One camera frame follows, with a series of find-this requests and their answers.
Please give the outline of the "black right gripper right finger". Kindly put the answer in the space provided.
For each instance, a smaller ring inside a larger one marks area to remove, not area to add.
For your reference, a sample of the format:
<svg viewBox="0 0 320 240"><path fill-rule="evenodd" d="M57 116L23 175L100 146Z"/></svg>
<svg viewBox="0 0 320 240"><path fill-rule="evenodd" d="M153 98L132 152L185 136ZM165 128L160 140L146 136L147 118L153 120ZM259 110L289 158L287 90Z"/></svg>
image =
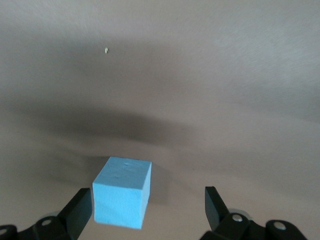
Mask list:
<svg viewBox="0 0 320 240"><path fill-rule="evenodd" d="M214 186L205 187L205 214L211 230L202 240L305 240L305 235L292 223L269 220L260 226L237 212L230 212Z"/></svg>

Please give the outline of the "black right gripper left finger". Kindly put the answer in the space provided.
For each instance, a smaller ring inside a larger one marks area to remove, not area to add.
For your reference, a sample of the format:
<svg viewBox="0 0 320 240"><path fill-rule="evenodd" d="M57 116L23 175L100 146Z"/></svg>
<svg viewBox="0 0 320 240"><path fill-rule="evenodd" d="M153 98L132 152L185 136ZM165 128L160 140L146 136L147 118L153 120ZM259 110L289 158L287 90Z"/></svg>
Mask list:
<svg viewBox="0 0 320 240"><path fill-rule="evenodd" d="M18 231L12 224L0 227L2 240L77 240L93 212L90 188L81 188L56 215L46 216Z"/></svg>

